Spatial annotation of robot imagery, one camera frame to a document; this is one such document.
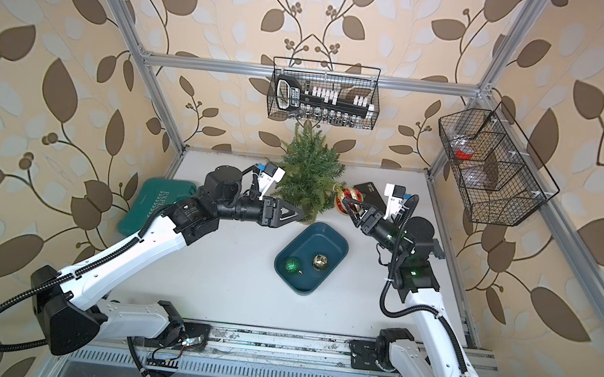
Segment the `small green christmas tree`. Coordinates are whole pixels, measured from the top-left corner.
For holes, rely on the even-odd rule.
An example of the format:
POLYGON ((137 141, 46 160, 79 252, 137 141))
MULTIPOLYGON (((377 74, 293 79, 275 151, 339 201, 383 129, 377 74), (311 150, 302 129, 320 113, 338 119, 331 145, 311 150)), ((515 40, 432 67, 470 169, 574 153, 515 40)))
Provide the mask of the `small green christmas tree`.
POLYGON ((321 130, 314 129, 309 121, 297 125, 279 164, 285 174, 274 195, 302 210, 302 223, 314 223, 318 215, 334 207, 345 172, 339 157, 321 130))

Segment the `green glitter bauble ornament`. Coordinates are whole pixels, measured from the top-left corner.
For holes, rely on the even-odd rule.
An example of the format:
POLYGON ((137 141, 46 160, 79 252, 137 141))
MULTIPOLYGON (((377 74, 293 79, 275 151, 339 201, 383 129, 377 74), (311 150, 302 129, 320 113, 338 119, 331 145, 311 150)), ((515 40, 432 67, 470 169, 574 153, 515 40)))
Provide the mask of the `green glitter bauble ornament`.
POLYGON ((303 265, 300 259, 296 257, 288 257, 284 262, 283 270, 286 274, 291 275, 302 275, 303 274, 303 265))

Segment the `red gold striped ornament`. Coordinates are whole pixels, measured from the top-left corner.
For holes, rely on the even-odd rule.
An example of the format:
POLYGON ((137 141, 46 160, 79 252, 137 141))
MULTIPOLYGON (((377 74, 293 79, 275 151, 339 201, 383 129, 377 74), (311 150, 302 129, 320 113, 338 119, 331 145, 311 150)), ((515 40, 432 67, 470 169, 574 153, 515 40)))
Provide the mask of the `red gold striped ornament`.
POLYGON ((359 203, 364 201, 363 194, 356 188, 343 187, 337 190, 335 198, 336 209, 344 216, 351 213, 360 214, 362 208, 359 203))

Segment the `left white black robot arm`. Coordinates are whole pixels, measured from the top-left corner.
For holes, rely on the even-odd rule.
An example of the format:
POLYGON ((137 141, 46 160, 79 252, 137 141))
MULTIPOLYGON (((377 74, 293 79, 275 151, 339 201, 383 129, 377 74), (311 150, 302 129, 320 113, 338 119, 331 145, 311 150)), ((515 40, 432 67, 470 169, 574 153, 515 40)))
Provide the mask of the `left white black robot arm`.
POLYGON ((151 305, 109 302, 107 296, 147 266, 216 231, 224 219, 256 222, 272 229, 303 219, 302 210, 267 194, 285 171, 273 163, 249 167, 252 186, 242 190, 244 172, 220 166, 189 198, 161 206, 141 229, 114 246, 55 272, 37 270, 31 280, 35 317, 55 356, 100 339, 142 338, 157 347, 176 344, 183 320, 169 301, 151 305))

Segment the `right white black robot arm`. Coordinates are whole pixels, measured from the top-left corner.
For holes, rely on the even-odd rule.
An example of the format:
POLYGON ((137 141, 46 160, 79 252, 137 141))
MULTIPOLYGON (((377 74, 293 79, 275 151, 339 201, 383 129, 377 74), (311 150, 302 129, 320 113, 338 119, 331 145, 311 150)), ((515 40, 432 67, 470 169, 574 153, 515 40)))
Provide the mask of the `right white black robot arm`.
POLYGON ((391 254, 380 293, 381 313, 391 319, 411 317, 418 331, 414 336, 403 328, 382 330, 376 340, 379 368, 401 377, 480 377, 450 323, 429 260, 445 255, 433 224, 413 214, 418 198, 398 199, 395 215, 352 198, 342 201, 354 226, 391 254))

